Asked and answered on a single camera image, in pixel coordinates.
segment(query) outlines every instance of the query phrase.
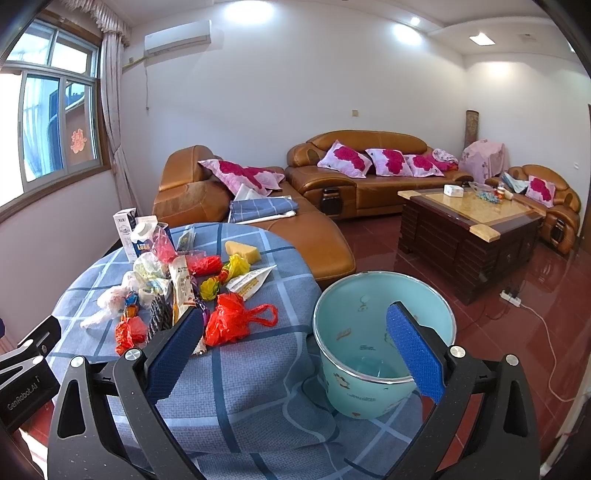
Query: sofa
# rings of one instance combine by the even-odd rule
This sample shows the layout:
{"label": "sofa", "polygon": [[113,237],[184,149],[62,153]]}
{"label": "sofa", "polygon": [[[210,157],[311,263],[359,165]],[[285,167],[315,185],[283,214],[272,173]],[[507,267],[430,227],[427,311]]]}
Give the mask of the sofa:
{"label": "sofa", "polygon": [[[199,164],[215,156],[202,145],[183,148],[168,158],[153,215],[171,227],[199,222],[226,222],[232,194],[212,172]],[[279,167],[271,167],[282,172]],[[297,215],[254,224],[290,242],[310,267],[321,288],[355,273],[355,259],[335,223],[319,212],[287,181],[271,195],[291,195],[298,204]]]}
{"label": "sofa", "polygon": [[378,177],[371,167],[365,179],[352,179],[335,170],[318,168],[336,140],[364,153],[368,148],[390,148],[405,155],[430,154],[433,149],[412,135],[393,132],[338,130],[318,135],[296,145],[287,154],[285,175],[290,184],[319,211],[331,218],[384,215],[402,211],[401,190],[443,188],[472,181],[462,171],[445,172],[444,177]]}
{"label": "sofa", "polygon": [[[523,165],[511,167],[507,173],[516,180],[528,180],[529,176],[550,181],[556,185],[554,206],[551,208],[526,197],[523,194],[515,194],[514,200],[529,206],[544,217],[540,227],[540,237],[550,243],[560,253],[567,254],[574,247],[579,233],[581,211],[581,199],[564,178],[542,165]],[[486,180],[486,184],[497,187],[500,179],[493,177]]]}

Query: silver rim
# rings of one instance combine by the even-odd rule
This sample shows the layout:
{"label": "silver rim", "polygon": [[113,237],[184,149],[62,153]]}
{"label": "silver rim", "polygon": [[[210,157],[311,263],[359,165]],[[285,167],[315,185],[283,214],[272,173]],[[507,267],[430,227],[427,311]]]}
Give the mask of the silver rim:
{"label": "silver rim", "polygon": [[330,361],[330,363],[332,363],[336,368],[338,368],[342,372],[344,372],[344,373],[346,373],[348,375],[351,375],[351,377],[357,378],[359,380],[363,380],[365,382],[377,383],[377,384],[382,384],[382,385],[394,385],[394,384],[399,384],[399,383],[412,382],[412,381],[414,381],[414,379],[410,375],[407,376],[407,377],[399,377],[399,378],[378,378],[378,377],[372,377],[371,375],[366,375],[366,374],[363,374],[361,372],[355,371],[355,370],[347,367],[343,362],[341,362],[340,360],[338,360],[332,353],[330,353],[330,351],[328,350],[328,348],[326,348],[326,345],[324,344],[324,342],[320,338],[320,334],[318,332],[318,324],[316,322],[316,318],[317,318],[317,314],[318,314],[318,305],[320,305],[320,302],[322,301],[322,298],[325,295],[327,295],[328,292],[330,292],[333,288],[335,288],[341,282],[344,282],[346,280],[350,280],[353,277],[359,277],[361,275],[375,274],[375,273],[386,273],[388,275],[397,275],[399,277],[408,278],[409,280],[415,281],[416,283],[420,283],[421,285],[426,286],[435,295],[437,295],[439,298],[441,298],[442,302],[447,307],[447,311],[449,312],[449,315],[451,315],[452,320],[453,320],[453,325],[452,325],[453,330],[452,330],[452,342],[451,342],[451,345],[453,345],[455,343],[455,341],[456,341],[456,317],[454,316],[451,307],[447,303],[447,300],[444,299],[443,296],[437,290],[435,290],[431,285],[428,285],[428,284],[426,284],[423,281],[420,281],[420,280],[418,280],[418,279],[416,279],[414,277],[411,277],[410,275],[405,275],[403,273],[387,272],[387,271],[384,271],[384,270],[376,270],[376,271],[371,271],[371,272],[361,272],[361,273],[356,273],[354,275],[350,275],[350,276],[345,277],[345,278],[341,278],[339,281],[333,283],[324,292],[322,292],[322,294],[320,295],[320,298],[316,302],[316,306],[314,307],[314,316],[312,318],[312,330],[314,332],[314,338],[316,339],[316,343],[318,344],[318,347],[320,348],[320,351]]}

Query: white wall-mounted air conditioner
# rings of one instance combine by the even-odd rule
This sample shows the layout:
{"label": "white wall-mounted air conditioner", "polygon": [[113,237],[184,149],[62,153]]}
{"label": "white wall-mounted air conditioner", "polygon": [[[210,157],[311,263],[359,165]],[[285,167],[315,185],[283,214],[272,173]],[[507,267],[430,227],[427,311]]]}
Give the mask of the white wall-mounted air conditioner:
{"label": "white wall-mounted air conditioner", "polygon": [[212,21],[193,22],[146,35],[144,39],[144,54],[152,56],[163,51],[171,50],[172,48],[188,47],[211,42]]}

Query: light blue bucket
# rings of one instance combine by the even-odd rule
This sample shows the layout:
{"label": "light blue bucket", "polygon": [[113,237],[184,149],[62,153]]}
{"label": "light blue bucket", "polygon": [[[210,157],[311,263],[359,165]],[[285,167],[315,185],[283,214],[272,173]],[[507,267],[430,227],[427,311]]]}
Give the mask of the light blue bucket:
{"label": "light blue bucket", "polygon": [[401,301],[420,325],[451,346],[456,321],[445,299],[426,283],[395,272],[364,272],[332,284],[314,309],[326,394],[343,415],[374,419],[416,388],[386,331],[386,311]]}

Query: round table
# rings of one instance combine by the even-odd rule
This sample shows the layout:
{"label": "round table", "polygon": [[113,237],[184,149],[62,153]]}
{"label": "round table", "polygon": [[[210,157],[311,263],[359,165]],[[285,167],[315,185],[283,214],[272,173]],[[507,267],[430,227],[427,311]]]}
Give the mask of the round table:
{"label": "round table", "polygon": [[[170,397],[157,403],[181,447],[208,479],[384,475],[420,427],[418,394],[375,420],[338,414],[326,400],[322,376],[318,378],[320,358],[311,335],[320,289],[296,249],[273,233],[229,223],[172,229],[175,244],[189,228],[195,229],[194,247],[208,255],[226,261],[224,243],[233,240],[259,249],[262,260],[253,268],[277,265],[246,306],[274,304],[279,321],[272,328],[251,323],[251,334],[242,341],[189,359]],[[88,330],[79,324],[99,310],[100,294],[119,285],[131,269],[119,249],[89,267],[58,301],[53,315],[60,321],[62,338],[48,362],[59,381],[76,355],[90,362],[118,357],[118,319]],[[141,309],[140,316],[149,322],[148,310]],[[118,398],[110,397],[109,404],[130,458],[149,468]]]}

